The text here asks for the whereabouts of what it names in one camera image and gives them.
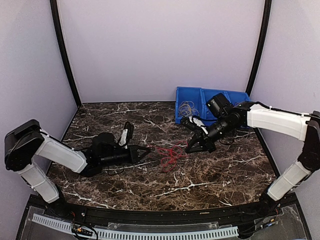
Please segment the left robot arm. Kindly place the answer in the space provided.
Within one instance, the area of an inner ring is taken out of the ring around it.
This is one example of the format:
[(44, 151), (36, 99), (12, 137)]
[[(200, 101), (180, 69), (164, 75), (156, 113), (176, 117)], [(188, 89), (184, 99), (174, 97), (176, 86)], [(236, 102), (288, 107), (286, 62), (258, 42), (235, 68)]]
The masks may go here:
[(58, 217), (67, 218), (71, 213), (70, 206), (64, 202), (58, 187), (34, 162), (34, 156), (91, 178), (110, 166), (136, 164), (151, 152), (148, 147), (129, 144), (133, 132), (134, 125), (127, 121), (119, 140), (110, 132), (102, 132), (93, 137), (89, 147), (75, 149), (49, 135), (37, 120), (31, 119), (5, 135), (5, 168), (20, 175), (46, 203), (51, 204), (51, 210)]

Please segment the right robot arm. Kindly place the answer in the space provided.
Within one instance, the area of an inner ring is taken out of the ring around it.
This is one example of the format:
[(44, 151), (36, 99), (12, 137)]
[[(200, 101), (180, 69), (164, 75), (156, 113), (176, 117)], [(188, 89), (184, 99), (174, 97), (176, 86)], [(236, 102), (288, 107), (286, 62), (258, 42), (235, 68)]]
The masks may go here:
[(243, 101), (233, 105), (222, 93), (207, 103), (216, 121), (204, 125), (198, 116), (182, 117), (181, 125), (193, 131), (187, 144), (187, 154), (212, 153), (215, 143), (238, 127), (264, 129), (293, 137), (304, 143), (301, 154), (259, 197), (255, 213), (266, 217), (280, 200), (302, 181), (320, 169), (320, 113), (298, 113), (267, 106), (259, 101)]

